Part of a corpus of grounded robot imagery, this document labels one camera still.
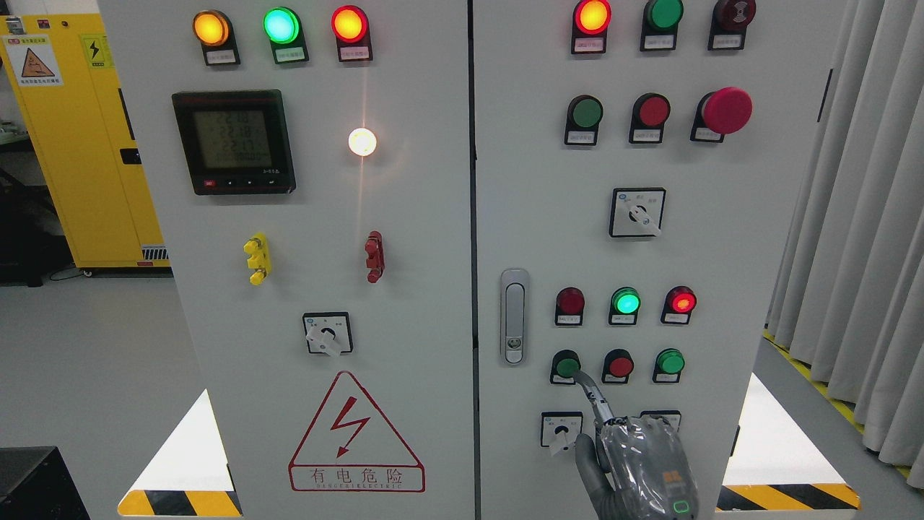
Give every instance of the illuminated white light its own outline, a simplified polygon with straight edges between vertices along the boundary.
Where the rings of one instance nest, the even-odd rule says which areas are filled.
[[[351,152],[360,157],[365,157],[375,152],[375,146],[379,141],[375,138],[372,130],[360,128],[349,132],[348,142]]]

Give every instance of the gray glove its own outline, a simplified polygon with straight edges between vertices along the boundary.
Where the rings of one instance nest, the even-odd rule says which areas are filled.
[[[625,520],[630,517],[629,513],[603,473],[603,468],[608,469],[609,463],[602,450],[599,451],[602,459],[598,460],[598,447],[602,446],[599,442],[594,443],[589,436],[583,433],[577,436],[575,442],[577,472],[580,474],[581,481],[584,482],[584,489],[587,490],[590,503],[600,520]]]

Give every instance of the yellow terminal connector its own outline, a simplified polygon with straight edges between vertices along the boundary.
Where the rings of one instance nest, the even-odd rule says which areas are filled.
[[[255,233],[250,240],[244,244],[244,253],[249,254],[247,267],[253,269],[250,275],[250,283],[260,285],[273,272],[273,263],[270,261],[270,245],[266,241],[266,235]]]

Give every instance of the white curtain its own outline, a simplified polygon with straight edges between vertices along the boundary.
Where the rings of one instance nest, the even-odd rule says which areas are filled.
[[[768,328],[924,488],[924,0],[852,0]]]

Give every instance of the digital power meter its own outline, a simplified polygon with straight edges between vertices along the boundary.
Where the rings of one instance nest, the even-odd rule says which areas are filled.
[[[196,194],[295,190],[279,91],[175,93],[173,104]]]

